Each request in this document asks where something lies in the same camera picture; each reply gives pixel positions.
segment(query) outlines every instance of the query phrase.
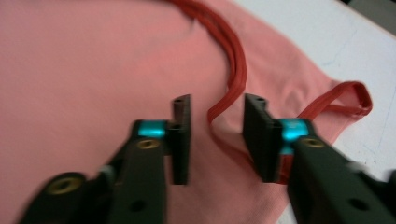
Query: red elastic band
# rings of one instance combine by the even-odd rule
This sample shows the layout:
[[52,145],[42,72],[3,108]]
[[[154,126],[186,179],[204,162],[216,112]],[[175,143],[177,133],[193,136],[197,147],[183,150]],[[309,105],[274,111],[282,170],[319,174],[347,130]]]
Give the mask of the red elastic band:
[[279,179],[277,184],[287,185],[289,182],[289,174],[291,166],[293,165],[293,155],[281,155],[280,156],[280,169]]
[[[358,96],[359,105],[342,106],[331,105],[331,103],[340,97],[346,91],[353,90]],[[366,87],[357,81],[343,82],[335,86],[332,90],[319,96],[298,116],[301,119],[314,119],[323,111],[333,111],[349,116],[365,116],[373,109],[373,102]]]
[[245,53],[239,38],[230,25],[217,13],[202,3],[188,0],[167,0],[177,5],[190,17],[202,23],[227,53],[231,70],[228,91],[207,111],[207,121],[212,123],[218,115],[230,107],[243,93],[248,78]]

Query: pink cloth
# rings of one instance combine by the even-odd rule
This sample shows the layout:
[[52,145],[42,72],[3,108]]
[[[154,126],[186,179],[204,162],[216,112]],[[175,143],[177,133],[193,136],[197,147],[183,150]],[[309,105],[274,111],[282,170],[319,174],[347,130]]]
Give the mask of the pink cloth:
[[[296,117],[338,83],[242,9],[207,3],[241,38],[247,92],[268,99],[274,117]],[[18,220],[54,175],[93,177],[135,119],[170,119],[170,101],[187,93],[191,182],[168,186],[168,223],[276,222],[288,197],[254,172],[240,135],[242,98],[214,124],[236,148],[219,148],[209,134],[206,111],[225,92],[227,74],[205,27],[165,2],[1,1],[0,222]],[[316,124],[333,142],[355,120],[326,113]]]

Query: black metal bracket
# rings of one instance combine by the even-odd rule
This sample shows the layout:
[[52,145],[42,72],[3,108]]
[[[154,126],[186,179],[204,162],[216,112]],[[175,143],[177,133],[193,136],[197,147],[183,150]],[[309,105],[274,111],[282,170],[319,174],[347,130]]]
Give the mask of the black metal bracket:
[[53,177],[20,223],[165,223],[164,155],[172,156],[173,183],[188,183],[189,95],[173,101],[173,114],[171,120],[137,120],[128,140],[95,179],[80,173]]
[[288,194],[298,223],[396,223],[396,171],[388,183],[353,172],[309,120],[272,119],[265,107],[245,95],[243,135],[263,182],[278,180],[279,158],[291,148]]

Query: screw hole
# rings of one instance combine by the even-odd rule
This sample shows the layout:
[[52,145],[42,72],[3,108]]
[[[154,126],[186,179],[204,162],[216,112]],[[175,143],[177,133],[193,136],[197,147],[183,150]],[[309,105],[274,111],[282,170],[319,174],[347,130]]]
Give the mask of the screw hole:
[[146,203],[143,200],[137,200],[129,206],[131,212],[141,212],[146,208]]
[[143,140],[140,141],[137,146],[141,149],[151,149],[160,145],[160,142],[157,140]]
[[82,179],[66,177],[52,182],[47,188],[47,193],[51,195],[65,194],[79,189],[81,185]]
[[362,200],[359,199],[349,199],[349,203],[356,209],[361,210],[361,211],[367,211],[369,210],[369,206],[363,202]]
[[324,144],[314,138],[305,138],[303,139],[303,143],[308,147],[324,147]]

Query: white surface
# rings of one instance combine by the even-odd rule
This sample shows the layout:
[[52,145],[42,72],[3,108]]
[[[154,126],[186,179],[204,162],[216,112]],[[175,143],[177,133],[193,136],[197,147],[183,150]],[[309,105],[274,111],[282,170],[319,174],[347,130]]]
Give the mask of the white surface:
[[[234,0],[294,42],[330,77],[360,80],[374,110],[334,146],[386,180],[396,169],[396,37],[336,0]],[[278,223],[295,223],[290,207]]]

